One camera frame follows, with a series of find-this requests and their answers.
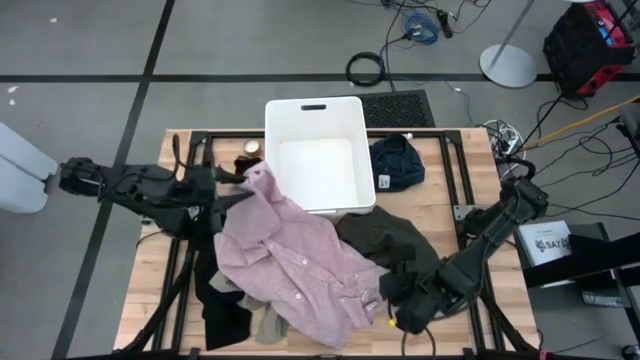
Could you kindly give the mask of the grey round-base lamp stand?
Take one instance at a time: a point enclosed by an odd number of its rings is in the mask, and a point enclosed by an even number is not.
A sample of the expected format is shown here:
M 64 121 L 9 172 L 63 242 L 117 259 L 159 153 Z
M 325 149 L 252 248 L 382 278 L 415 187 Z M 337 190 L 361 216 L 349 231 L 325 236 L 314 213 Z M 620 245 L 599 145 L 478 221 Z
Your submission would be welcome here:
M 500 44 L 487 47 L 479 57 L 480 70 L 497 85 L 523 88 L 531 85 L 537 77 L 533 57 L 525 50 L 510 44 L 534 2 L 535 0 L 527 0 L 505 39 Z

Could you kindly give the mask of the black perforated floor mat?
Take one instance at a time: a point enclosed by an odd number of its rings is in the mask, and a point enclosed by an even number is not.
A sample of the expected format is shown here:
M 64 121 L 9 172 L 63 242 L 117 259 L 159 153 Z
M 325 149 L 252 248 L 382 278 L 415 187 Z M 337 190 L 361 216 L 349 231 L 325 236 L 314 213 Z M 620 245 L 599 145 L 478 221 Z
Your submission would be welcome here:
M 431 128 L 435 121 L 426 91 L 358 94 L 367 128 Z

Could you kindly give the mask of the small black garment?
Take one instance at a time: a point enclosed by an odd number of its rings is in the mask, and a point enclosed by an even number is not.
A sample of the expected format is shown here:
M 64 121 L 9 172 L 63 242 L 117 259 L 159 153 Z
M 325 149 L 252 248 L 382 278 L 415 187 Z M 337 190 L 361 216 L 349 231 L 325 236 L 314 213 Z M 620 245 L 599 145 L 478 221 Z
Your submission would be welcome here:
M 262 162 L 259 157 L 238 156 L 234 160 L 235 174 L 243 175 L 248 169 Z

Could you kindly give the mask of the navy blue garment with label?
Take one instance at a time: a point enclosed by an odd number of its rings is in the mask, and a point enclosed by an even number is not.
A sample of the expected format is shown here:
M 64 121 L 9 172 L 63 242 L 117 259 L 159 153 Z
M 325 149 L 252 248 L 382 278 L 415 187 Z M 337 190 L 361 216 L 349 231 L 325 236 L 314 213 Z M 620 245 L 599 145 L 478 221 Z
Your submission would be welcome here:
M 403 134 L 392 133 L 374 142 L 369 154 L 377 193 L 402 192 L 425 180 L 420 154 Z

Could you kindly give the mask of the white power strip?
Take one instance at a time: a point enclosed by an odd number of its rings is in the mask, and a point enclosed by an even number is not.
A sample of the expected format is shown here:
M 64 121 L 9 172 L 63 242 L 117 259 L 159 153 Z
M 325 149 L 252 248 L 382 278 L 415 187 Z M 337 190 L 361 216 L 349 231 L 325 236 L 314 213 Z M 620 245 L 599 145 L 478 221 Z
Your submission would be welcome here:
M 481 124 L 489 137 L 492 151 L 496 157 L 512 155 L 523 144 L 523 136 L 512 125 L 500 119 L 488 120 Z

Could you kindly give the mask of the dark olive green hoodie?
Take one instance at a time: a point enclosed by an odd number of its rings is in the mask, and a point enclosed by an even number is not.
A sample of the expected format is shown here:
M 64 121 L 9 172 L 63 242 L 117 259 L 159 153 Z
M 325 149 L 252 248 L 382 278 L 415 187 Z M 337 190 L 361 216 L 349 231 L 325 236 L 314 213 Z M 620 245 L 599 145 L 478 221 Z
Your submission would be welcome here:
M 365 258 L 387 270 L 380 276 L 380 293 L 393 306 L 408 299 L 422 275 L 440 258 L 426 237 L 408 219 L 376 206 L 367 214 L 347 214 L 335 225 L 338 237 Z

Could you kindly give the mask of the beige khaki trousers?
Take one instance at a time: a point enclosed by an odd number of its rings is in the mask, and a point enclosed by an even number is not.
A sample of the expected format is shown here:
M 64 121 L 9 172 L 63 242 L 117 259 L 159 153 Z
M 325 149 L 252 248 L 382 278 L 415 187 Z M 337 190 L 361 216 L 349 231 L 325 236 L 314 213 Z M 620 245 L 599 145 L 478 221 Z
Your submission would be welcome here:
M 241 308 L 251 311 L 262 309 L 264 311 L 255 335 L 257 343 L 273 345 L 287 335 L 289 323 L 277 313 L 270 302 L 263 302 L 246 294 L 220 271 L 212 277 L 209 284 L 223 294 L 240 296 L 235 300 L 235 303 Z

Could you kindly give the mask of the white plastic laundry basket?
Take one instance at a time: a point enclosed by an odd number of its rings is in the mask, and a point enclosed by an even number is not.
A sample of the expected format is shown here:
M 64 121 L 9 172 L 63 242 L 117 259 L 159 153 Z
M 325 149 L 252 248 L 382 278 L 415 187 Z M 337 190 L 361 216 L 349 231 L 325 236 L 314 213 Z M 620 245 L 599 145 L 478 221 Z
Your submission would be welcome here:
M 368 213 L 376 203 L 358 97 L 268 102 L 264 154 L 281 192 L 311 214 Z

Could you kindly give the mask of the pink button shirt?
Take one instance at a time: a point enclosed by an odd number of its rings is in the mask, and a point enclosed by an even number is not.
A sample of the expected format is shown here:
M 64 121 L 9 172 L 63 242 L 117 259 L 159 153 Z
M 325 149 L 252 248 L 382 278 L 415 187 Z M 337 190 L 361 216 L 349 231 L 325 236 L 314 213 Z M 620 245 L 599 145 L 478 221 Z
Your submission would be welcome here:
M 377 265 L 340 240 L 330 220 L 286 197 L 266 163 L 244 176 L 236 189 L 249 196 L 228 209 L 214 237 L 219 271 L 299 332 L 343 347 L 383 306 Z

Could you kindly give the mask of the black side stand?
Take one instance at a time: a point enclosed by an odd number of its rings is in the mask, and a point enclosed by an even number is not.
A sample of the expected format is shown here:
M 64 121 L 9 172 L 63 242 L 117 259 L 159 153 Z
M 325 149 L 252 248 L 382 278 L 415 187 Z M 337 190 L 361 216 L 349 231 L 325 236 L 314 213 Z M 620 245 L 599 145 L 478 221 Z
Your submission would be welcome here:
M 523 270 L 528 287 L 575 285 L 588 305 L 637 309 L 640 232 L 612 240 L 601 223 L 569 226 L 572 253 Z

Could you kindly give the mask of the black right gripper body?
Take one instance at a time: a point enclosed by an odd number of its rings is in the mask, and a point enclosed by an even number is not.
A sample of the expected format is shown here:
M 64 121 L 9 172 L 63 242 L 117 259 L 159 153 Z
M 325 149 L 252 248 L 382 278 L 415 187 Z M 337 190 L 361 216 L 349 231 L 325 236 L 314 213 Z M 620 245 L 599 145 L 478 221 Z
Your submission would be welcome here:
M 394 297 L 396 327 L 419 334 L 438 312 L 447 311 L 449 295 L 444 289 L 439 264 L 429 272 L 408 271 L 404 264 L 394 268 L 397 294 Z

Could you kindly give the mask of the long black garment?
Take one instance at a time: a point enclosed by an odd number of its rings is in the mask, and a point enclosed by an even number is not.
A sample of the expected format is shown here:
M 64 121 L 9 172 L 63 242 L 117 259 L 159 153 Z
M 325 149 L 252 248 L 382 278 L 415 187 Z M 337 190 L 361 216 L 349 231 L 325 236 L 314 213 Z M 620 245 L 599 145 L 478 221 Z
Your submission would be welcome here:
M 194 284 L 197 299 L 202 303 L 205 322 L 206 349 L 214 350 L 245 341 L 250 336 L 252 312 L 238 302 L 241 290 L 221 292 L 210 281 L 219 272 L 213 239 L 209 236 L 195 241 L 198 252 L 194 264 Z

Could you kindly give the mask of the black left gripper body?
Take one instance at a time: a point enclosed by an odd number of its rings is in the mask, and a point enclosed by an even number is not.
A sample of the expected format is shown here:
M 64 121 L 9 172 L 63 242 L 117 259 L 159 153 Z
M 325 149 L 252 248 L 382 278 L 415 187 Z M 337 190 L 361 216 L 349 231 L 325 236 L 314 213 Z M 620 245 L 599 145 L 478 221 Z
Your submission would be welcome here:
M 215 234 L 221 231 L 219 213 L 214 208 L 216 181 L 212 169 L 203 165 L 184 167 L 180 193 L 180 235 Z

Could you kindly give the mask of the pale blue plastic casing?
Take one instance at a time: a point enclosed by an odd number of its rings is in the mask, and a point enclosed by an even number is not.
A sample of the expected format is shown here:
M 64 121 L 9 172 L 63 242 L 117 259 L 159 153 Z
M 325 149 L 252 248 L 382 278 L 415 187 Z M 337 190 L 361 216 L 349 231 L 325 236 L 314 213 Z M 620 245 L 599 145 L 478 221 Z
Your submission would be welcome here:
M 41 211 L 48 201 L 45 182 L 57 170 L 53 158 L 0 122 L 0 210 Z

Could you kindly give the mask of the black aluminium table frame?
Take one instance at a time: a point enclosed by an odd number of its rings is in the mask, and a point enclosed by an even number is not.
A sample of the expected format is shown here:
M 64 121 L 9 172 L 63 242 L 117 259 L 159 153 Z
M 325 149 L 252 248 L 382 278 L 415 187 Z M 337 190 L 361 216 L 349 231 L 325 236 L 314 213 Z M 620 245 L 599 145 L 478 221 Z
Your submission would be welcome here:
M 439 255 L 448 256 L 462 243 L 455 237 L 456 210 L 470 205 L 490 206 L 498 199 L 499 179 L 489 147 L 488 135 L 481 128 L 411 129 L 411 143 L 426 168 L 424 183 L 402 193 L 381 194 L 379 206 L 410 220 Z M 179 136 L 183 160 L 200 161 L 207 150 L 215 164 L 227 170 L 243 153 L 249 140 L 262 142 L 259 130 L 169 130 L 161 145 L 158 163 L 165 168 L 174 163 L 173 136 Z M 119 328 L 114 346 L 121 349 L 131 343 L 157 308 L 166 287 L 178 275 L 188 252 L 183 241 L 161 235 L 154 225 L 143 227 L 143 242 L 136 250 Z M 522 337 L 538 346 L 540 337 L 522 274 L 518 252 L 505 244 L 491 258 L 487 280 L 496 302 Z M 171 305 L 147 350 L 175 349 L 186 355 L 193 348 L 208 355 L 202 305 L 189 289 Z M 510 349 L 512 346 L 484 304 L 469 311 L 430 324 L 421 335 L 404 337 L 380 311 L 372 327 L 353 332 L 340 355 L 413 356 L 460 355 L 466 348 L 479 350 Z

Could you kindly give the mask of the red and black equipment case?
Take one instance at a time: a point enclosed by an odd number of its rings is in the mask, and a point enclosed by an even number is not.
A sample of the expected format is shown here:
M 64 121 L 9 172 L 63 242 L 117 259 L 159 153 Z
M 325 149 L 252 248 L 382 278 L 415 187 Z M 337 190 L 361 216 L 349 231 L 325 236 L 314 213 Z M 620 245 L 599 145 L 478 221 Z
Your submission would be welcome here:
M 633 38 L 606 0 L 572 3 L 543 43 L 554 81 L 567 98 L 594 96 L 634 53 Z

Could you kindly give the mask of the black power strip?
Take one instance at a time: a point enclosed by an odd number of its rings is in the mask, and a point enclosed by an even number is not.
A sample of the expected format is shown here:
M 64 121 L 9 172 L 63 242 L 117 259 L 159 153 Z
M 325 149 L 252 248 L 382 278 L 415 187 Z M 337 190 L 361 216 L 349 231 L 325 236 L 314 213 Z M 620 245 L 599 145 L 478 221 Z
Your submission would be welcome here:
M 445 12 L 443 10 L 438 10 L 436 15 L 437 15 L 438 21 L 440 23 L 440 27 L 441 27 L 445 37 L 446 38 L 451 38 L 453 36 L 453 31 L 452 31 L 451 26 L 449 24 L 450 13 L 449 12 Z

